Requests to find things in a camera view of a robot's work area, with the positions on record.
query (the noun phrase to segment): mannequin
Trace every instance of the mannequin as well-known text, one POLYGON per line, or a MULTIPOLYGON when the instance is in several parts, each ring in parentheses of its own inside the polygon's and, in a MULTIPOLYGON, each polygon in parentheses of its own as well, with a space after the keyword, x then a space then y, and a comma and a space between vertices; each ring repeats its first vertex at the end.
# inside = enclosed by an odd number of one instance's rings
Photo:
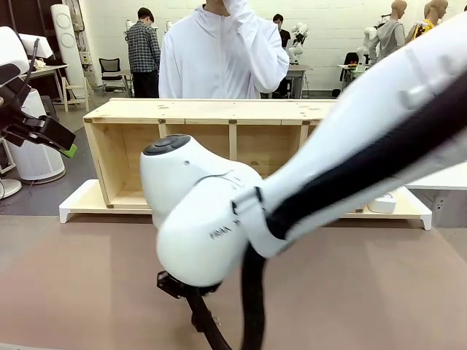
POLYGON ((404 25, 399 20, 404 16, 407 3, 395 0, 391 5, 390 19, 380 27, 370 45, 370 64, 373 65, 405 45, 404 25), (380 45, 377 58, 377 46, 380 45))
POLYGON ((411 42, 435 28, 439 20, 446 14, 447 5, 447 0, 431 0, 428 2, 424 9, 425 21, 412 27, 406 38, 406 42, 411 42))

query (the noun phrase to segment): green tag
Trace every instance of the green tag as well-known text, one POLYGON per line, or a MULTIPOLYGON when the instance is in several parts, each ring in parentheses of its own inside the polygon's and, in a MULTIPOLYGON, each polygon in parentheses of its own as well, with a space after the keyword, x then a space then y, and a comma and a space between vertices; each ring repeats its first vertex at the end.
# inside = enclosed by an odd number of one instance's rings
POLYGON ((70 148, 68 151, 60 151, 60 153, 67 158, 73 158, 77 150, 78 147, 76 146, 76 144, 73 144, 72 148, 70 148))

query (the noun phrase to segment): black chair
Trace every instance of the black chair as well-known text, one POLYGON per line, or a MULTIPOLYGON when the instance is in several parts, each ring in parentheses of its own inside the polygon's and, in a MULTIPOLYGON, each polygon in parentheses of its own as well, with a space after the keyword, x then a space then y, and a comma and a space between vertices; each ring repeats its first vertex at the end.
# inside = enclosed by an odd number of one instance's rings
POLYGON ((123 86, 123 76, 118 75, 116 77, 106 77, 105 73, 115 73, 121 71, 120 69, 120 59, 115 58, 113 60, 106 60, 104 58, 99 58, 99 64, 101 65, 102 72, 102 90, 105 92, 106 82, 122 82, 123 86))
MULTIPOLYGON (((357 62, 358 63, 358 55, 356 52, 349 52, 347 53, 347 55, 345 56, 345 61, 344 61, 344 64, 349 64, 350 62, 357 62)), ((341 72, 341 81, 342 79, 344 79, 344 70, 342 69, 342 72, 341 72)))

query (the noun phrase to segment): plaid shirt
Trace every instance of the plaid shirt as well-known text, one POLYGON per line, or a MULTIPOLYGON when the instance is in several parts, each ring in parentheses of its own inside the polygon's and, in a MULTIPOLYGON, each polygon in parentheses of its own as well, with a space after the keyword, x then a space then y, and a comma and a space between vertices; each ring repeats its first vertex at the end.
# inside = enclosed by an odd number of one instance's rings
POLYGON ((126 36, 131 73, 159 70, 161 49, 155 29, 139 20, 128 30, 126 36))

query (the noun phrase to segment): sleeve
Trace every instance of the sleeve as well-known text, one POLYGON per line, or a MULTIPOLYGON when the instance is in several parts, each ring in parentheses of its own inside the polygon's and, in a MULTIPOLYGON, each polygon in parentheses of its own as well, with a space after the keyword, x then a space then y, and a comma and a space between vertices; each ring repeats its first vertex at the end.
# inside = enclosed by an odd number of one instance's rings
POLYGON ((379 37, 376 35, 370 42, 370 66, 373 66, 377 62, 377 46, 379 44, 379 37))
POLYGON ((406 35, 404 33, 404 25, 402 23, 394 28, 395 42, 397 42, 398 49, 406 44, 406 35))
POLYGON ((275 91, 287 75, 289 67, 289 57, 282 48, 279 31, 271 26, 265 34, 266 31, 260 27, 261 19, 255 16, 246 0, 224 2, 236 21, 256 88, 262 93, 275 91))
POLYGON ((159 70, 159 97, 183 98, 182 78, 175 60, 171 38, 165 35, 162 44, 161 68, 159 70))
POLYGON ((161 64, 161 49, 159 47, 158 35, 156 31, 151 27, 148 27, 147 35, 149 47, 151 49, 151 54, 154 57, 155 64, 160 69, 159 66, 161 64))

